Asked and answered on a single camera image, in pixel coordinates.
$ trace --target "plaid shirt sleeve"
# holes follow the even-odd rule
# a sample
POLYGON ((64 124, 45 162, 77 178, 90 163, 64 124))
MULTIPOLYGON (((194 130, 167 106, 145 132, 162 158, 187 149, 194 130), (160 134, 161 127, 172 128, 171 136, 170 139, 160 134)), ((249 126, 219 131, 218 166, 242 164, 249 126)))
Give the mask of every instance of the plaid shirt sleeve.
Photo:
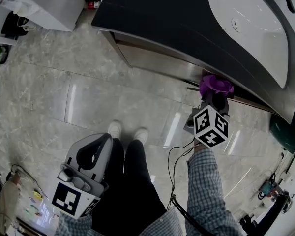
MULTIPOLYGON (((187 162, 189 174, 189 198, 187 212, 216 236, 240 236, 237 223, 226 210, 222 184, 214 153, 203 149, 195 153, 187 162)), ((188 236, 198 236, 199 232, 188 221, 185 222, 188 236)))

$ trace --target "person in beige clothing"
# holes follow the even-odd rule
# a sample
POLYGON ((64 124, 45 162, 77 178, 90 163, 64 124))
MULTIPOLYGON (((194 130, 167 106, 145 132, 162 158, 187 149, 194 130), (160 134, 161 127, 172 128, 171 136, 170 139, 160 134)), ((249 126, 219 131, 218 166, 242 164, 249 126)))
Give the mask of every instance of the person in beige clothing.
POLYGON ((7 181, 0 191, 0 236, 5 235, 10 224, 14 224, 15 209, 19 199, 20 190, 17 184, 20 181, 19 173, 7 181))

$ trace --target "purple object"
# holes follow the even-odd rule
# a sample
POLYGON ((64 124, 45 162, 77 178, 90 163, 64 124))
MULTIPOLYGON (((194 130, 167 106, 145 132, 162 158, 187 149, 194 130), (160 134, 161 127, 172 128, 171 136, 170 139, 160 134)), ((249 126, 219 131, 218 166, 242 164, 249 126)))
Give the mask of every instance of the purple object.
POLYGON ((214 90, 215 93, 222 92, 224 96, 234 92, 234 87, 227 80, 220 80, 215 75, 204 76, 200 82, 200 94, 203 96, 207 91, 214 90))

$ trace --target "shoe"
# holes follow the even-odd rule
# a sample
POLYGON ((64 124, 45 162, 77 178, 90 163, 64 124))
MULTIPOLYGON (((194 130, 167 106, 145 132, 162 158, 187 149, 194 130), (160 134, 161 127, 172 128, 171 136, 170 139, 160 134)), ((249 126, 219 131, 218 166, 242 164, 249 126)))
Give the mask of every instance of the shoe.
POLYGON ((112 136, 112 138, 120 139, 121 136, 121 123, 119 121, 114 120, 110 123, 108 127, 108 134, 112 136))
POLYGON ((133 140, 139 140, 143 145, 147 142, 148 130, 146 128, 139 128, 135 133, 133 140))

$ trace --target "white cube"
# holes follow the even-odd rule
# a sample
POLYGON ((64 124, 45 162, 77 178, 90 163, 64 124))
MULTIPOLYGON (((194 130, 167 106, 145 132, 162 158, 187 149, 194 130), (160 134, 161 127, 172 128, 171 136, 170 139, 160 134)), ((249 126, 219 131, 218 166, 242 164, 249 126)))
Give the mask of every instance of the white cube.
POLYGON ((227 140, 228 121, 210 105, 193 116, 195 138, 209 148, 227 140))

